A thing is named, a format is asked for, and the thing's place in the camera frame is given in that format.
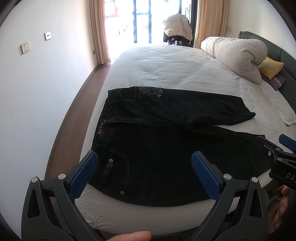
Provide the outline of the left hand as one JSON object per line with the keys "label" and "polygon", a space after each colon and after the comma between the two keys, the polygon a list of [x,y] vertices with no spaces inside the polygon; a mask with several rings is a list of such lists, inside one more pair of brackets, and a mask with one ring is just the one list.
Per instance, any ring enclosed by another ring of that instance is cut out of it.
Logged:
{"label": "left hand", "polygon": [[148,231],[126,233],[116,235],[109,239],[109,241],[150,241],[152,235]]}

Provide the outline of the right hand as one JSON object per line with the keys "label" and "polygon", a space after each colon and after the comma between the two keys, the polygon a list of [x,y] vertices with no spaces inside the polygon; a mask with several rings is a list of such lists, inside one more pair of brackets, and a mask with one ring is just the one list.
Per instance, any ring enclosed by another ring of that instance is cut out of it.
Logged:
{"label": "right hand", "polygon": [[288,194],[290,188],[284,186],[281,190],[283,197],[280,202],[274,203],[267,211],[268,234],[275,232],[283,221],[283,217],[288,209]]}

